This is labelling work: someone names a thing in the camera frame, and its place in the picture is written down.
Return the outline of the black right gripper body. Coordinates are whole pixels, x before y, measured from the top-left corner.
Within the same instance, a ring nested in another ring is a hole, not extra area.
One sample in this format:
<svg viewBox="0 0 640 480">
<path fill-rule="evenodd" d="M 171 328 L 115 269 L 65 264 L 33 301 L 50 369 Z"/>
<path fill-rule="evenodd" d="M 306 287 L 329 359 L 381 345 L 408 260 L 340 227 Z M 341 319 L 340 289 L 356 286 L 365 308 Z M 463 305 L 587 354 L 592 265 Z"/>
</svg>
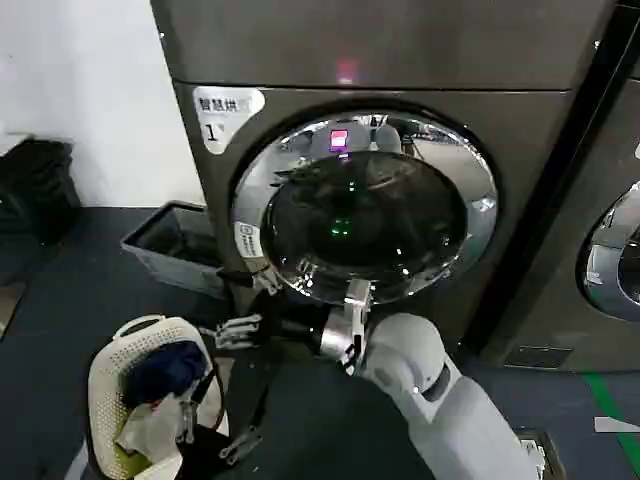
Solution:
<svg viewBox="0 0 640 480">
<path fill-rule="evenodd" d="M 328 306 L 299 303 L 284 294 L 259 296 L 259 339 L 280 338 L 304 344 L 319 352 L 328 320 Z"/>
</svg>

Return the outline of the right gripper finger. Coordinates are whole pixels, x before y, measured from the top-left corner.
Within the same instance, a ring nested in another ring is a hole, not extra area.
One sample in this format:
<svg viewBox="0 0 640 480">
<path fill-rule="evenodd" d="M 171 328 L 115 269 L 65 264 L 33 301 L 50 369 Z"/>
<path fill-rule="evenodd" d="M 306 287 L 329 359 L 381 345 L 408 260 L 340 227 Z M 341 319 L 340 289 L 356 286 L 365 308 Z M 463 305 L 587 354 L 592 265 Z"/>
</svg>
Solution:
<svg viewBox="0 0 640 480">
<path fill-rule="evenodd" d="M 260 295 L 273 296 L 282 288 L 280 280 L 270 268 L 256 272 L 221 268 L 216 272 L 235 303 L 252 303 Z"/>
<path fill-rule="evenodd" d="M 231 318 L 213 327 L 198 326 L 201 335 L 209 337 L 217 349 L 253 348 L 259 342 L 262 323 L 260 314 Z"/>
</svg>

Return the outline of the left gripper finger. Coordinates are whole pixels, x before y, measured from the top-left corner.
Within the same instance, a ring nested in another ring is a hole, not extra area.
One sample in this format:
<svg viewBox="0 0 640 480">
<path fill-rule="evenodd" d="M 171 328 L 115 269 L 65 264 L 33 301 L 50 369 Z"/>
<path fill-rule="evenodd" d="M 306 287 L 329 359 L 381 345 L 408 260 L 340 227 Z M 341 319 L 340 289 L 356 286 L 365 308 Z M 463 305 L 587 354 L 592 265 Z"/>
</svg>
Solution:
<svg viewBox="0 0 640 480">
<path fill-rule="evenodd" d="M 224 405 L 229 420 L 230 442 L 218 458 L 229 467 L 247 457 L 262 441 L 262 424 L 274 370 L 266 369 L 251 385 L 231 380 Z"/>
<path fill-rule="evenodd" d="M 181 426 L 178 429 L 176 442 L 178 444 L 193 444 L 195 441 L 195 429 L 197 424 L 197 409 L 205 398 L 211 384 L 217 380 L 217 370 L 212 369 L 202 377 L 195 385 L 193 391 L 186 399 L 179 403 L 181 408 Z"/>
</svg>

